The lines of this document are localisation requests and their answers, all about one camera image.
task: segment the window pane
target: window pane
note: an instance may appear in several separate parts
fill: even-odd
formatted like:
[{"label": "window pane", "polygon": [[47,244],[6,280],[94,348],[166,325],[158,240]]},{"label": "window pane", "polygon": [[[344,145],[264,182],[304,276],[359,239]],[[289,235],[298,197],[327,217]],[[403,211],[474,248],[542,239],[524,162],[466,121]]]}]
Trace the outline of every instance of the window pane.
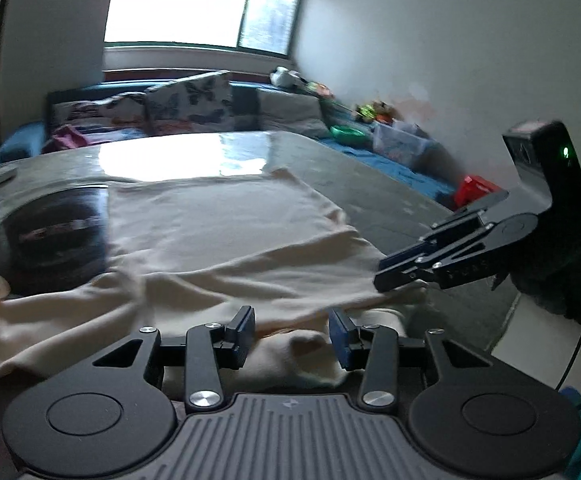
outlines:
[{"label": "window pane", "polygon": [[110,0],[106,41],[237,46],[246,0]]},{"label": "window pane", "polygon": [[299,0],[248,0],[240,46],[288,53]]}]

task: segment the red plastic bag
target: red plastic bag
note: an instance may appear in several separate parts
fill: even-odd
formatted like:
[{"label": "red plastic bag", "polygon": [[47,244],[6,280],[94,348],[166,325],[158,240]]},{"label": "red plastic bag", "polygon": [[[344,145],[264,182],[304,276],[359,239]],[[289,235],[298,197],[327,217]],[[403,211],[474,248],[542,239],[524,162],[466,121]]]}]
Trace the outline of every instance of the red plastic bag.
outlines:
[{"label": "red plastic bag", "polygon": [[457,205],[457,208],[460,208],[474,202],[488,193],[493,193],[499,190],[501,190],[501,187],[478,175],[468,175],[455,193],[455,204]]}]

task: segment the beige cloth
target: beige cloth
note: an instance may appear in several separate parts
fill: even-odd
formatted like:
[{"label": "beige cloth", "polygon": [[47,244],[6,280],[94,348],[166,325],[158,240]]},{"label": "beige cloth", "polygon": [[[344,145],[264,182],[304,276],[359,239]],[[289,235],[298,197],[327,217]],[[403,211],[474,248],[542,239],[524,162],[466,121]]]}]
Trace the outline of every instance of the beige cloth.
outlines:
[{"label": "beige cloth", "polygon": [[[249,391],[339,383],[327,311],[379,316],[426,301],[423,283],[379,294],[382,254],[344,212],[287,171],[243,178],[117,184],[109,191],[110,272],[67,292],[0,302],[0,376],[54,374],[144,325],[163,336],[255,308],[258,342],[226,381]],[[8,293],[0,280],[0,298]]]}]

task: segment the black cable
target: black cable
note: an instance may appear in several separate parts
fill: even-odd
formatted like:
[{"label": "black cable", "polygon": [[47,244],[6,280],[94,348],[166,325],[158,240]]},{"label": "black cable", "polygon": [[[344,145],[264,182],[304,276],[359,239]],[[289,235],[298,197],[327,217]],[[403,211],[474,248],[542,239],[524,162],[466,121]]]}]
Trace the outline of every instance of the black cable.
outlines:
[{"label": "black cable", "polygon": [[581,348],[581,335],[579,336],[579,341],[577,341],[577,346],[574,348],[573,355],[571,356],[571,360],[566,367],[566,370],[563,372],[560,381],[555,386],[555,390],[559,391],[559,388],[563,385],[563,382],[566,380],[566,377],[570,373],[571,368],[573,368],[574,360],[577,358],[577,354],[579,353],[579,349]]}]

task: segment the metal screw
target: metal screw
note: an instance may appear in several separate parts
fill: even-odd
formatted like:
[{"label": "metal screw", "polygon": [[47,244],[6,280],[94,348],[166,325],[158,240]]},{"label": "metal screw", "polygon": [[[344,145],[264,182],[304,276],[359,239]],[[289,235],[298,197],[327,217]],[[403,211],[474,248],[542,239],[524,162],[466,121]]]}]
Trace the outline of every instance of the metal screw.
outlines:
[{"label": "metal screw", "polygon": [[190,395],[189,400],[191,404],[199,406],[200,408],[209,408],[219,402],[221,397],[216,392],[211,390],[200,390]]},{"label": "metal screw", "polygon": [[395,402],[395,396],[389,392],[375,390],[374,392],[365,394],[361,400],[369,406],[388,406]]}]

